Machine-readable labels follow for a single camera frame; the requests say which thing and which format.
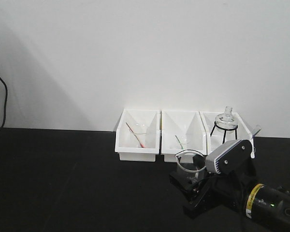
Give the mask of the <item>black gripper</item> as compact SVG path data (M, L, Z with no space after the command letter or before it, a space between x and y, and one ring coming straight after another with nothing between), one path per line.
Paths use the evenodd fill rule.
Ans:
M248 195L257 183L256 169L251 159L229 174L213 175L198 183L195 178L175 171L169 174L169 179L186 197L188 202L183 205L183 212L191 219L219 205L243 213Z

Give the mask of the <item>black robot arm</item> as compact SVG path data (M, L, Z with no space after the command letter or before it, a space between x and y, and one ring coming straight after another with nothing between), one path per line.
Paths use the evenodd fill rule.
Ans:
M246 161L228 174L203 171L196 178L176 170L169 178L188 201L183 211L189 218L223 205L240 219L250 219L273 232L290 232L290 192L260 183L255 174L253 163Z

